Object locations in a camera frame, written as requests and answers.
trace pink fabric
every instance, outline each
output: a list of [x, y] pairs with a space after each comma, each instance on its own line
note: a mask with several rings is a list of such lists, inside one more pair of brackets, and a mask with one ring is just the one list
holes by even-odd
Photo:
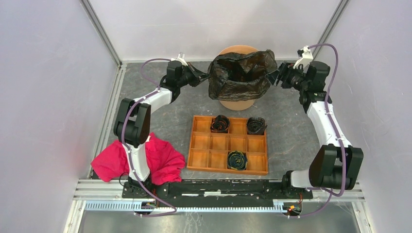
[[[180, 182], [180, 170], [185, 167], [185, 158], [173, 146], [160, 140], [154, 133], [146, 142], [146, 160], [152, 183], [161, 185], [165, 182]], [[99, 178], [109, 182], [123, 173], [129, 173], [126, 151], [119, 140], [104, 149], [92, 162], [91, 166]]]
[[165, 182], [180, 182], [180, 170], [185, 167], [185, 158], [173, 146], [150, 133], [146, 142], [147, 166], [152, 174], [152, 183], [161, 185]]
[[119, 140], [114, 141], [91, 162], [94, 172], [104, 182], [109, 182], [123, 173], [129, 174], [126, 151]]

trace coiled black item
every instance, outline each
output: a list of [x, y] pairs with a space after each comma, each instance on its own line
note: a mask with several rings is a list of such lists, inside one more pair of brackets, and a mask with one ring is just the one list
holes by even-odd
[[263, 135], [265, 133], [266, 125], [265, 119], [261, 117], [251, 117], [246, 123], [247, 134]]
[[232, 151], [227, 156], [227, 167], [233, 170], [246, 170], [247, 157], [240, 151]]
[[210, 131], [213, 133], [227, 133], [229, 131], [229, 119], [223, 115], [218, 115], [212, 120]]

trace black plastic bag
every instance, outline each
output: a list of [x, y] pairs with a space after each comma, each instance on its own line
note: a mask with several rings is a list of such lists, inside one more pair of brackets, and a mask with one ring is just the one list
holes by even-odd
[[277, 64], [271, 50], [219, 55], [208, 69], [209, 97], [225, 101], [258, 99], [271, 86], [267, 75], [275, 70]]

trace wooden compartment box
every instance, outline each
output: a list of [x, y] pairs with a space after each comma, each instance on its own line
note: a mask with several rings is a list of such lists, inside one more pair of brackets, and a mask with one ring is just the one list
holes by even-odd
[[[266, 131], [262, 136], [248, 135], [247, 118], [229, 118], [228, 133], [211, 133], [210, 125], [213, 118], [215, 116], [193, 117], [187, 168], [197, 171], [267, 175]], [[246, 154], [246, 170], [227, 168], [227, 156], [233, 150]]]

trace robotic arm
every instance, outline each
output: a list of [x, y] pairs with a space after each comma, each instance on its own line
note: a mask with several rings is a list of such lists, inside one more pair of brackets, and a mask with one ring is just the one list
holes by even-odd
[[[335, 165], [336, 159], [342, 162], [341, 147], [335, 135], [333, 127], [327, 116], [325, 101], [328, 102], [330, 112], [335, 122], [333, 114], [332, 100], [326, 100], [325, 79], [329, 75], [330, 67], [322, 62], [312, 61], [313, 56], [304, 47], [298, 51], [302, 57], [296, 63], [282, 63], [277, 71], [268, 75], [272, 84], [278, 85], [282, 81], [282, 88], [295, 88], [300, 93], [299, 102], [305, 113], [311, 119], [316, 134], [318, 135], [320, 149], [315, 156], [309, 169], [304, 171], [288, 171], [282, 179], [285, 187], [322, 187], [340, 189], [342, 184], [342, 166]], [[140, 179], [145, 181], [149, 176], [149, 168], [146, 161], [145, 142], [149, 140], [150, 114], [160, 107], [172, 103], [180, 94], [180, 88], [189, 84], [197, 86], [207, 79], [207, 74], [197, 70], [190, 63], [184, 60], [181, 54], [177, 59], [172, 59], [168, 63], [167, 74], [161, 79], [160, 87], [146, 95], [144, 101], [137, 105], [131, 117], [136, 120], [128, 120], [124, 139], [131, 148], [131, 158], [138, 178], [130, 169], [129, 177], [132, 180]], [[114, 125], [114, 134], [121, 140], [121, 131], [125, 122], [126, 114], [134, 100], [123, 99], [120, 103], [119, 112]], [[352, 147], [345, 138], [339, 124], [336, 123], [340, 133], [339, 139], [343, 141], [346, 154], [346, 183], [345, 189], [354, 187], [359, 169], [363, 160], [363, 152], [360, 148]]]

